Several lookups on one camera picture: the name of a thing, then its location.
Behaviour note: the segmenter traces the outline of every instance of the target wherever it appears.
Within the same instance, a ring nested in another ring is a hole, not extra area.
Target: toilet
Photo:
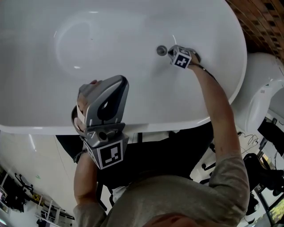
[[[270,54],[248,54],[245,79],[232,103],[236,125],[247,133],[255,133],[268,112],[272,97],[282,88],[283,63]]]

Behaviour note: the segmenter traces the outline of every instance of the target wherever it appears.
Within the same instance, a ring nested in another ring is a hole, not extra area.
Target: person
[[[193,63],[199,64],[191,54]],[[79,227],[236,226],[245,216],[249,182],[232,109],[213,77],[197,65],[189,69],[200,83],[211,123],[195,128],[195,133],[181,130],[174,135],[174,143],[169,138],[150,146],[136,144],[137,150],[127,147],[120,166],[105,170],[99,170],[89,154],[83,153],[74,178],[78,204],[74,215]],[[189,174],[213,134],[216,167],[207,186],[194,182]],[[126,186],[108,215],[96,198],[97,181],[111,188]]]

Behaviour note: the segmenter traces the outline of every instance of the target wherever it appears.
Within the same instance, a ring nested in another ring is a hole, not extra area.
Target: fingers
[[[79,127],[79,129],[83,132],[86,129],[86,126],[83,122],[80,121],[80,119],[77,119],[77,126]]]
[[[192,57],[191,62],[194,63],[194,64],[199,64],[200,62],[199,62],[197,56],[192,51],[190,53],[191,53],[191,57]]]
[[[86,96],[91,92],[93,91],[102,81],[97,81],[97,80],[93,80],[90,84],[92,85],[92,88],[90,89],[90,91],[85,94]],[[82,94],[80,93],[79,96],[78,96],[78,99],[77,99],[77,104],[78,104],[78,107],[79,107],[79,110],[82,112],[82,114],[84,116],[86,116],[86,113],[87,113],[87,109],[90,105],[90,103],[88,103],[88,100],[87,98]],[[84,131],[86,129],[86,126],[83,122],[80,121],[80,119],[77,119],[77,126],[80,128],[81,131]]]

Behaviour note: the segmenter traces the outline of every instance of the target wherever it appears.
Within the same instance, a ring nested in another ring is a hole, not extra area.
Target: fiducial marker cube
[[[173,46],[170,51],[173,53],[171,64],[186,69],[192,59],[190,52],[179,45]]]

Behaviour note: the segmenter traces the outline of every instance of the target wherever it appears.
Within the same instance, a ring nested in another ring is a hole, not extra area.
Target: white bathtub
[[[224,0],[1,0],[0,130],[76,134],[78,88],[117,74],[130,89],[126,131],[192,128],[209,121],[190,70],[156,47],[194,48],[230,103],[246,69],[241,27]]]

